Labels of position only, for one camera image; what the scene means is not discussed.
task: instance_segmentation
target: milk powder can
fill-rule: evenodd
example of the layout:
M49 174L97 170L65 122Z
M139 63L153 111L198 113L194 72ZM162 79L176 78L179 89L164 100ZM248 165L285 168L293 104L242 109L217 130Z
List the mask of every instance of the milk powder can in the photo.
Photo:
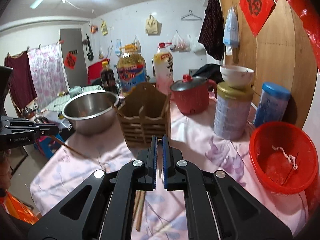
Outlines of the milk powder can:
M271 82L262 85L260 103L253 120L255 127L259 127L265 122L281 121L291 93L286 88Z
M253 89L250 86L234 89L221 82L218 84L217 94L213 131L223 139L239 139L249 115Z

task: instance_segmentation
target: white bowl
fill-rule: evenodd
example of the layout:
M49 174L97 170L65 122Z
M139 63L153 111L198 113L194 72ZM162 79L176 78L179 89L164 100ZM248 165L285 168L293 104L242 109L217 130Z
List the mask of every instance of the white bowl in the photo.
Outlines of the white bowl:
M220 66L223 80L232 88L244 88L252 81L254 70L247 67L225 65Z

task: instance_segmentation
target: blue stool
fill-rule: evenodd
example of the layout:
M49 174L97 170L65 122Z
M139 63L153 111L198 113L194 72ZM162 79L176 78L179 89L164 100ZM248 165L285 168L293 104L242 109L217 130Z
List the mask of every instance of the blue stool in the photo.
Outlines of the blue stool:
M43 139L43 137L41 137L33 145L37 150L43 153L44 156L50 159L54 155L54 153L60 148L61 145L52 140L50 137L44 137L46 138ZM64 142L64 140L59 134L57 134L55 137Z

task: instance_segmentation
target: red knob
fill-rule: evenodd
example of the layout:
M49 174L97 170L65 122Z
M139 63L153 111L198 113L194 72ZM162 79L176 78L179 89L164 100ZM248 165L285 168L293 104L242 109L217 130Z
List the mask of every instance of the red knob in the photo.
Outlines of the red knob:
M183 75L183 80L182 80L183 82L190 82L192 80L193 79L190 75L188 75L188 74Z

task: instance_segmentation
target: red fu character sign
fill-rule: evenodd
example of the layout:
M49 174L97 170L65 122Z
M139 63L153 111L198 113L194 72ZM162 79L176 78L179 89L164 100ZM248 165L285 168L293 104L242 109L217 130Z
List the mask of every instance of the red fu character sign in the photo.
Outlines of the red fu character sign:
M240 0L240 7L249 27L256 37L268 19L277 0Z
M68 68L74 69L76 61L77 61L77 57L69 52L64 61L64 65L67 66Z

